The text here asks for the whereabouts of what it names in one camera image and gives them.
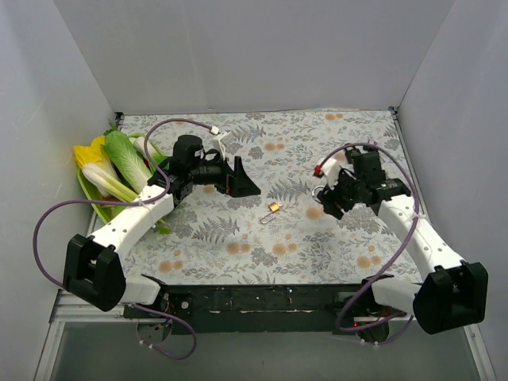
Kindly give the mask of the large brass padlock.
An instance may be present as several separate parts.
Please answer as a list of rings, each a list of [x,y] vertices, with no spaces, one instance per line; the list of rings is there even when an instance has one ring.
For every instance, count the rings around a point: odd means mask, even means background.
[[[325,188],[325,186],[323,185],[317,185],[312,191],[311,191],[311,196],[313,198],[313,200],[317,203],[321,203],[318,195],[319,193]]]

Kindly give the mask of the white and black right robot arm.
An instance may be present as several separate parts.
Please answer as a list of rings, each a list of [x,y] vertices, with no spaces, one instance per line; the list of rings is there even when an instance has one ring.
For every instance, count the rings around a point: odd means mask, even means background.
[[[359,302],[368,315],[386,307],[417,320],[428,334],[478,324],[485,318],[488,273],[455,252],[420,212],[417,191],[409,179],[391,179],[382,168],[386,150],[374,144],[341,147],[348,170],[334,153],[320,159],[314,176],[325,179],[314,199],[326,214],[342,219],[363,204],[380,218],[401,245],[389,261],[346,302],[337,315],[343,321]]]

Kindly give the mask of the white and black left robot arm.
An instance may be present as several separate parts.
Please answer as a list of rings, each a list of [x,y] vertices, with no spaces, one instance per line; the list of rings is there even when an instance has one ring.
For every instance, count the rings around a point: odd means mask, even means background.
[[[122,210],[90,236],[75,235],[67,245],[63,288],[102,311],[118,304],[141,304],[151,317],[163,316],[169,299],[162,283],[147,275],[125,275],[122,261],[132,247],[161,218],[169,215],[196,185],[212,185],[232,198],[260,194],[246,174],[242,159],[228,160],[225,143],[230,132],[213,138],[204,150],[202,139],[182,135],[171,156],[157,168],[133,206]]]

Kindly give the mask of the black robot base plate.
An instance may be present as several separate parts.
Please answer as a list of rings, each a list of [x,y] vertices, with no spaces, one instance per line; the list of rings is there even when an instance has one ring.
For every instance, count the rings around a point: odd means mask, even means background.
[[[337,315],[360,289],[349,284],[173,285],[127,318],[155,319],[159,312],[189,323],[196,333],[340,333]]]

